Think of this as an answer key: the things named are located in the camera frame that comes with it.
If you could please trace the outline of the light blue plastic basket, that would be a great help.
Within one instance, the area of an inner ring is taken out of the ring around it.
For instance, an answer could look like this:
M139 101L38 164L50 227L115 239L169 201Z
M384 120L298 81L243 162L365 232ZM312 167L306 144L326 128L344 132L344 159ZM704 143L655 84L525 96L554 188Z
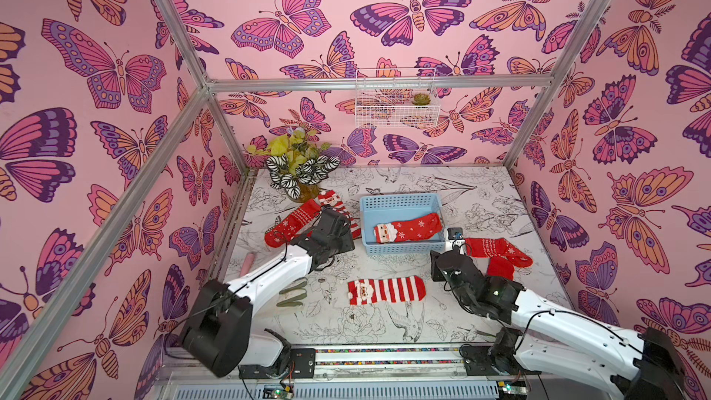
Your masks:
M370 256L442 252L446 228L438 194L381 194L359 201L361 238Z

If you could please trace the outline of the red santa snowflake sock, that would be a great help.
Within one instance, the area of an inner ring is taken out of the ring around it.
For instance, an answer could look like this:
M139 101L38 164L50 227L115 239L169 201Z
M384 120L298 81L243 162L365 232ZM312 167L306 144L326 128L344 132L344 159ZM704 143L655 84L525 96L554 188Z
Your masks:
M439 234L442 229L440 216L430 213L414 220L377 224L373 231L378 244L393 244L428 241Z

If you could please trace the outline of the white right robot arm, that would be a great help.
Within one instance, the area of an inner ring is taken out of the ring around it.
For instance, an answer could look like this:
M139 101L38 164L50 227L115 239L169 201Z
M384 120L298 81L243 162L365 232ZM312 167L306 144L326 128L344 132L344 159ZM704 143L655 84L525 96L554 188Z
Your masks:
M488 351L501 374L548 373L613 399L684 399L681 357L666 333L609 325L483 274L466 254L431 252L431 277L466 313L501 324Z

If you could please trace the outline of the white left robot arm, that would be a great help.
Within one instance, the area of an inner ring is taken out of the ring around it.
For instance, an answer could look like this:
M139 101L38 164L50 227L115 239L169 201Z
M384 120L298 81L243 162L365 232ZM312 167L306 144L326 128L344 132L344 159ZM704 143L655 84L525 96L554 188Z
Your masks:
M354 250L348 216L324 207L315 224L287 241L274 259L239 279L205 283L185 319L178 346L219 378L234 370L283 375L292 366L292 345L275 331L255 329L255 314L294 281Z

